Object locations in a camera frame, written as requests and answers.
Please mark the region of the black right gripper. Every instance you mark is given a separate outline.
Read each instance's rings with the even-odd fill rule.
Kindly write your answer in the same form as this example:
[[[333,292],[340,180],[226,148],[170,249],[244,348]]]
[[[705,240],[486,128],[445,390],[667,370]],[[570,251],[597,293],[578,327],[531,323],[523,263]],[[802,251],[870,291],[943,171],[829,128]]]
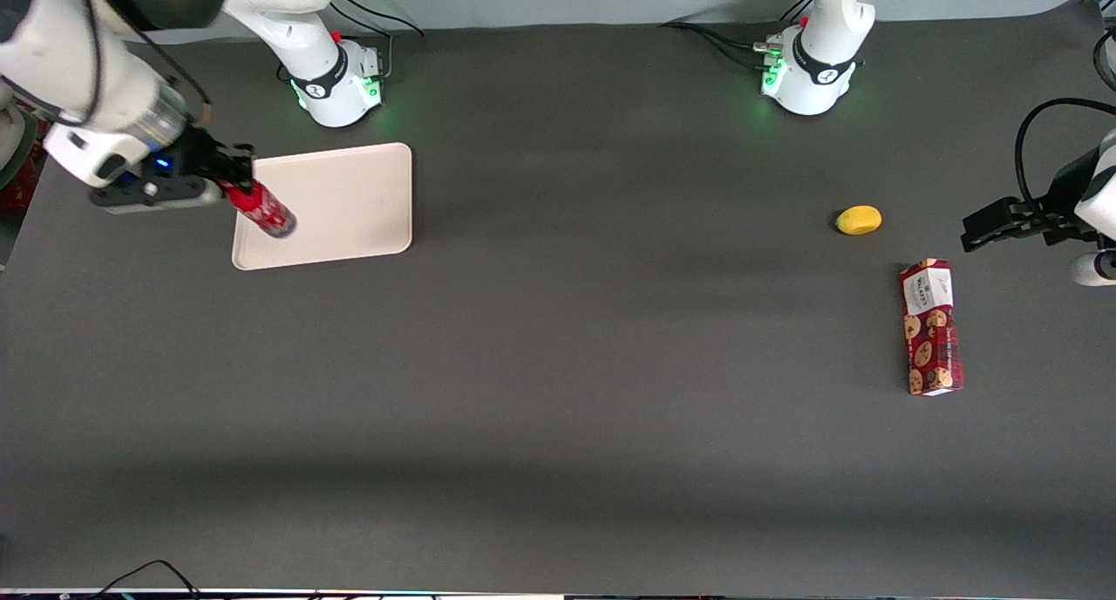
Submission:
[[[254,146],[220,143],[204,128],[187,127],[170,146],[151,153],[140,164],[140,185],[181,176],[212,181],[227,192],[254,191]]]

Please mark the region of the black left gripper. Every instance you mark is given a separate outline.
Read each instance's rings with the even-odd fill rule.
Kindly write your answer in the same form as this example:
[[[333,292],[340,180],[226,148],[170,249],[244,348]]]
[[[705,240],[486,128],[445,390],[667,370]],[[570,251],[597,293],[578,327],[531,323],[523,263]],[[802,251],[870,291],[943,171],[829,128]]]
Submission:
[[[1099,147],[1084,153],[1079,158],[1057,171],[1050,187],[1039,199],[1048,225],[1035,215],[1028,203],[1016,197],[997,199],[984,209],[962,219],[962,248],[973,253],[981,246],[1009,239],[1024,239],[1043,234],[1045,245],[1059,245],[1067,240],[1101,245],[1101,234],[1081,217],[1075,209],[1091,183],[1093,171],[1099,163]]]

